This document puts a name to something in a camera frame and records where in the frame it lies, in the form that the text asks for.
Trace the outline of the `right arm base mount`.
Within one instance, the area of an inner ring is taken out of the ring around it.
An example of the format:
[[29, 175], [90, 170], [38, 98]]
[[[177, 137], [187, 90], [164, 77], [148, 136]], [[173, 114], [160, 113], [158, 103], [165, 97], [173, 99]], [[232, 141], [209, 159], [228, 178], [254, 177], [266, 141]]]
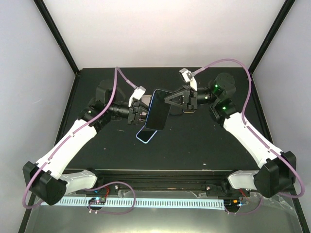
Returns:
[[246, 189], [234, 189], [229, 182], [221, 181], [216, 183], [206, 183], [205, 191], [207, 195], [222, 198], [250, 197], [250, 191]]

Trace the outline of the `phone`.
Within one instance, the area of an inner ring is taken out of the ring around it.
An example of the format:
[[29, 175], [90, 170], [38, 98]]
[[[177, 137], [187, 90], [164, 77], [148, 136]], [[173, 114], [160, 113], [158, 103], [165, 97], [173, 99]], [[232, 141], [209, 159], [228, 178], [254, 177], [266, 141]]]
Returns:
[[153, 92], [145, 122], [146, 128], [157, 131], [164, 129], [171, 108], [171, 105], [165, 102], [165, 98], [171, 94], [170, 91], [160, 89]]
[[138, 139], [140, 142], [144, 144], [148, 144], [156, 133], [157, 133], [157, 130], [142, 127], [139, 130], [139, 132], [136, 134], [136, 139]]
[[152, 99], [152, 95], [143, 95], [141, 97], [141, 102], [144, 103], [145, 105], [149, 106], [151, 99]]

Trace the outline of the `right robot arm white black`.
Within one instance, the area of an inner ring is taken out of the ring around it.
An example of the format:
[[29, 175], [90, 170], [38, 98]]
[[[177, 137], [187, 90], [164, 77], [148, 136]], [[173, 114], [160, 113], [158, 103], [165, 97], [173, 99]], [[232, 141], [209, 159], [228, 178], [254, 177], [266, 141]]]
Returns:
[[185, 85], [165, 98], [165, 102], [184, 111], [195, 111], [201, 104], [209, 104], [212, 118], [233, 135], [255, 160], [257, 170], [238, 170], [221, 183], [222, 192], [231, 196], [238, 189], [258, 191], [270, 198], [294, 184], [296, 156], [283, 152], [269, 142], [235, 108], [231, 97], [236, 92], [233, 76], [221, 73], [210, 81], [208, 87], [199, 88], [193, 73], [179, 71]]

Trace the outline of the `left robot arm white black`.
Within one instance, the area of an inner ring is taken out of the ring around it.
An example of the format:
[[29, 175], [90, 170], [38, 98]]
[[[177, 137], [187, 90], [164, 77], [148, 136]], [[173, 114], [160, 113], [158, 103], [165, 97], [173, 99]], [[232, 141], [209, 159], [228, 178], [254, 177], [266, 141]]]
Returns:
[[81, 148], [93, 139], [112, 118], [125, 118], [129, 124], [138, 124], [146, 118], [148, 106], [140, 100], [146, 90], [128, 81], [134, 91], [128, 102], [117, 101], [121, 93], [117, 82], [108, 88], [108, 81], [102, 81], [96, 88], [95, 97], [82, 110], [65, 136], [35, 163], [27, 162], [22, 171], [26, 192], [32, 192], [48, 205], [57, 204], [64, 195], [79, 190], [101, 193], [104, 181], [96, 171], [86, 169], [81, 172], [64, 174], [64, 170]]

